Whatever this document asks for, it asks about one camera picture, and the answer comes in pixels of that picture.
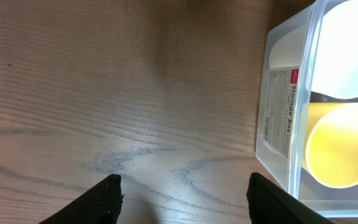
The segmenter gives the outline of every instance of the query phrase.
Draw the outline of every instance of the product sticker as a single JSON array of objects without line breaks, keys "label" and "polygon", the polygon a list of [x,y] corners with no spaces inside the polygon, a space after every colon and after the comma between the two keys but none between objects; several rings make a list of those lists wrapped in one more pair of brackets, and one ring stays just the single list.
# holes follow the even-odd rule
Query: product sticker
[{"label": "product sticker", "polygon": [[268,73],[264,139],[288,158],[298,91],[299,67],[274,68]]}]

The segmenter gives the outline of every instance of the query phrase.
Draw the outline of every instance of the red square on label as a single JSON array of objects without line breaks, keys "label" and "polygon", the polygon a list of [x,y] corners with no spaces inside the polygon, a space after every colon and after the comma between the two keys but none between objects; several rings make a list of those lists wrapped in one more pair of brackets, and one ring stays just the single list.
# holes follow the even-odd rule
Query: red square on label
[{"label": "red square on label", "polygon": [[290,80],[291,84],[297,84],[298,83],[298,74],[299,74],[299,69],[293,69],[291,71],[291,80]]}]

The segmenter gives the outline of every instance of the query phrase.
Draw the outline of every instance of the white cup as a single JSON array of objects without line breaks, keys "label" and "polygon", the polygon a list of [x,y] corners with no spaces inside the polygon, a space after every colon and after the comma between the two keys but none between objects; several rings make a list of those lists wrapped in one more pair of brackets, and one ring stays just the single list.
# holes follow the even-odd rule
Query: white cup
[{"label": "white cup", "polygon": [[[306,34],[303,25],[278,40],[270,68],[299,66]],[[311,90],[339,99],[358,97],[358,0],[339,4],[324,16]]]}]

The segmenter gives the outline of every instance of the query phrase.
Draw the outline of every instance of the plastic bin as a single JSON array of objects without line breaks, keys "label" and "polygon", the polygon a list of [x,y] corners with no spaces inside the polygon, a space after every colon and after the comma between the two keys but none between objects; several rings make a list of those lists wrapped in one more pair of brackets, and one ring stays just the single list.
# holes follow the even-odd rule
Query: plastic bin
[{"label": "plastic bin", "polygon": [[[345,1],[317,0],[268,33],[257,128],[256,156],[258,160],[291,196],[325,217],[358,217],[358,185],[345,189],[325,187],[301,168],[310,102],[358,102],[358,98],[339,100],[311,92],[314,62],[323,16],[342,2]],[[280,153],[264,138],[265,124],[268,122],[265,120],[265,113],[270,110],[267,104],[270,89],[269,71],[271,71],[269,57],[274,44],[295,29],[301,29],[302,32],[299,43],[295,43],[301,45],[302,54],[296,93],[291,99],[294,108],[291,119],[292,131],[287,139],[288,151]]]}]

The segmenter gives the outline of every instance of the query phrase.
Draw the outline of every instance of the wooden table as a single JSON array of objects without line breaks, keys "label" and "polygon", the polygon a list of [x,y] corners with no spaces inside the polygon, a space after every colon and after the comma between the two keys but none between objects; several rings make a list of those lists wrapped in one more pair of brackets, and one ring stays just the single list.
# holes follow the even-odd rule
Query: wooden table
[{"label": "wooden table", "polygon": [[112,173],[119,223],[250,223],[250,173],[272,179],[255,131],[265,37],[296,10],[283,12],[1,0],[0,223],[37,223]]}]

